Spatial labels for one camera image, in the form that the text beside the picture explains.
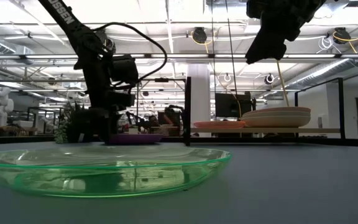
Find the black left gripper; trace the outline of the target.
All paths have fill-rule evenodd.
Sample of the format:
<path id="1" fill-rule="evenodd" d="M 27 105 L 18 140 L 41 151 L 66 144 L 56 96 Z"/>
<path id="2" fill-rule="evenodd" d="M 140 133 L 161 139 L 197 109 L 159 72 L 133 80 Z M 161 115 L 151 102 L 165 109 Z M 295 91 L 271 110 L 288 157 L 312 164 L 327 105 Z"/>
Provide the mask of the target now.
<path id="1" fill-rule="evenodd" d="M 135 95 L 128 92 L 118 92 L 114 90 L 86 90 L 91 102 L 91 110 L 99 110 L 103 112 L 105 117 L 99 129 L 99 138 L 105 144 L 113 143 L 117 136 L 118 121 L 121 118 L 120 111 L 124 111 L 127 107 L 133 106 L 135 103 Z"/>

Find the purple plate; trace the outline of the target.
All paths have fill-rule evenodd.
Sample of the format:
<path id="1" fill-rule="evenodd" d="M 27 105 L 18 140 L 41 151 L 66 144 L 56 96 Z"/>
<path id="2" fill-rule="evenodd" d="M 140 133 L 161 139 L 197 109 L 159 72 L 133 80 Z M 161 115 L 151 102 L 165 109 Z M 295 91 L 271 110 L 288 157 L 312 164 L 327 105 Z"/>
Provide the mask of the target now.
<path id="1" fill-rule="evenodd" d="M 115 134 L 105 141 L 108 145 L 155 144 L 163 138 L 161 134 Z"/>

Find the black monitor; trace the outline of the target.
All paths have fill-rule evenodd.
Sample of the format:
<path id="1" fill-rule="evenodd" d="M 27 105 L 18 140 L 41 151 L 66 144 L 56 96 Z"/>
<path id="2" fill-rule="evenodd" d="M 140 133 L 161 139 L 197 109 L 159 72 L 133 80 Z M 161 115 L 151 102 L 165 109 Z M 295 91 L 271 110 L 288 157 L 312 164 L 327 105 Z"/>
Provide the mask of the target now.
<path id="1" fill-rule="evenodd" d="M 256 99 L 249 93 L 216 93 L 214 99 L 216 117 L 219 118 L 241 118 L 243 114 L 256 110 Z"/>

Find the green transparent plate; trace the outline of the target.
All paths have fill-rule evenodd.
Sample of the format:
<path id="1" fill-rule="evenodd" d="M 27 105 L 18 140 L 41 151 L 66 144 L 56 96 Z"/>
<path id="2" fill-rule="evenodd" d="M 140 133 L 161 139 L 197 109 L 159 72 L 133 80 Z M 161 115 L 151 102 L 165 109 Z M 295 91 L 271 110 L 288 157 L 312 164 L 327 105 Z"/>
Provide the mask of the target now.
<path id="1" fill-rule="evenodd" d="M 28 194 L 107 198 L 175 192 L 224 169 L 230 152 L 186 146 L 85 146 L 0 152 L 0 185 Z"/>

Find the blue table mat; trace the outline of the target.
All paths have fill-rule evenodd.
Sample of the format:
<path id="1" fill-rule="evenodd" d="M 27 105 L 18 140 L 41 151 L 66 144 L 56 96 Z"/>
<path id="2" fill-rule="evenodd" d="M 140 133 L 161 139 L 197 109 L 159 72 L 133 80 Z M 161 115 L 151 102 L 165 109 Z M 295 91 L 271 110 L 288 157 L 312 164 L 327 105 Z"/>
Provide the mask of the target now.
<path id="1" fill-rule="evenodd" d="M 358 224 L 358 147 L 223 149 L 227 167 L 181 192 L 60 198 L 0 187 L 0 224 Z"/>

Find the black background robot arms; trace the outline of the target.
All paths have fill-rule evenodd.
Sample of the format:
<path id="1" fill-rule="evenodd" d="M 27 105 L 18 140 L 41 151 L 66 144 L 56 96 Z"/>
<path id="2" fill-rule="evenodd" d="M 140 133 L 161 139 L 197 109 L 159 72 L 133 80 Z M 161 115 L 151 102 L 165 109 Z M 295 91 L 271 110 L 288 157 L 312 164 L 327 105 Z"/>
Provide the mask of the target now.
<path id="1" fill-rule="evenodd" d="M 169 105 L 157 115 L 150 115 L 147 119 L 126 111 L 130 127 L 137 127 L 146 134 L 162 134 L 163 136 L 181 136 L 184 123 L 184 108 L 177 105 Z"/>

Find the white robot figure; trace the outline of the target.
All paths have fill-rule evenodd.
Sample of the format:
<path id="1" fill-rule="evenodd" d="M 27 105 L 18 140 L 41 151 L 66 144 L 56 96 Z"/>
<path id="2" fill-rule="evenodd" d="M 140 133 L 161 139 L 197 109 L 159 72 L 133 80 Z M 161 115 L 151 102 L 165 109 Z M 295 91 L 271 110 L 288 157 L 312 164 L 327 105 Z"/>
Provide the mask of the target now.
<path id="1" fill-rule="evenodd" d="M 7 125 L 7 114 L 14 110 L 14 101 L 9 98 L 11 89 L 0 87 L 0 126 Z"/>

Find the beige plate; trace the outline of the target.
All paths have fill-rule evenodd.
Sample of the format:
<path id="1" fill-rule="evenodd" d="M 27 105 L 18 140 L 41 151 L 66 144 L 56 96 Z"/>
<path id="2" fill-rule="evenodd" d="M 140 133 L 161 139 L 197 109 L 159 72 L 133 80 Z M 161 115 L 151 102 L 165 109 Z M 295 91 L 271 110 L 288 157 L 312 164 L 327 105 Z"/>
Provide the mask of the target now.
<path id="1" fill-rule="evenodd" d="M 307 125 L 309 116 L 261 116 L 242 118 L 246 126 L 251 128 L 299 128 Z"/>

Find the white pillar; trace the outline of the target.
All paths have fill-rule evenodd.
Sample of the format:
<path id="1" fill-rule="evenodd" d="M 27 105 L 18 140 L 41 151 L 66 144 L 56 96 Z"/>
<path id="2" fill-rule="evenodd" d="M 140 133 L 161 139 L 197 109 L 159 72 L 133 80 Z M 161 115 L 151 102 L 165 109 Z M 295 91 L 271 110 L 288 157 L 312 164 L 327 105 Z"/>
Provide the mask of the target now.
<path id="1" fill-rule="evenodd" d="M 207 64 L 189 64 L 187 75 L 191 77 L 191 127 L 194 122 L 210 121 L 210 71 Z"/>

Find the orange transparent plate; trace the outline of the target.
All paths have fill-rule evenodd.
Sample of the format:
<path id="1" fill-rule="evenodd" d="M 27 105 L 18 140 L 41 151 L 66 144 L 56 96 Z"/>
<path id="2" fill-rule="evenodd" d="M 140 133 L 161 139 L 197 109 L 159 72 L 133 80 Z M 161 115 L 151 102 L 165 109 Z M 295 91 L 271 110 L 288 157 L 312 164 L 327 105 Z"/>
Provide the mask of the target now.
<path id="1" fill-rule="evenodd" d="M 233 128 L 243 128 L 246 125 L 243 121 L 198 121 L 194 122 L 194 127 L 196 128 L 223 128 L 223 129 L 233 129 Z"/>

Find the small green potted plant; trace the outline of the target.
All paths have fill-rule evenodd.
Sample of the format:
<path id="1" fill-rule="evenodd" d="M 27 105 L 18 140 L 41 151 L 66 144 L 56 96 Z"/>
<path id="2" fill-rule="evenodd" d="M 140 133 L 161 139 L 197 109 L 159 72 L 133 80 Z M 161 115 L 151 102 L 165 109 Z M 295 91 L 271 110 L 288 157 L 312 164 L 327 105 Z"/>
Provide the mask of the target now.
<path id="1" fill-rule="evenodd" d="M 88 141 L 90 134 L 80 118 L 83 108 L 77 102 L 67 103 L 59 117 L 58 128 L 55 130 L 57 144 L 77 143 Z"/>

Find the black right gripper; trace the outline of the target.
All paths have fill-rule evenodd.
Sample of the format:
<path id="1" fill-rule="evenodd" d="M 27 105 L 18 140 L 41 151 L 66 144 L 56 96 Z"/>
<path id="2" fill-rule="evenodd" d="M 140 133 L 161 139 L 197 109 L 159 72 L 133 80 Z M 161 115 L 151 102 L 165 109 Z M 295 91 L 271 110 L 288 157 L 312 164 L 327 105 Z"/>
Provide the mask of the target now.
<path id="1" fill-rule="evenodd" d="M 287 50 L 284 40 L 294 41 L 300 29 L 326 0 L 247 0 L 246 14 L 260 21 L 260 30 L 246 53 L 248 64 L 274 58 Z"/>

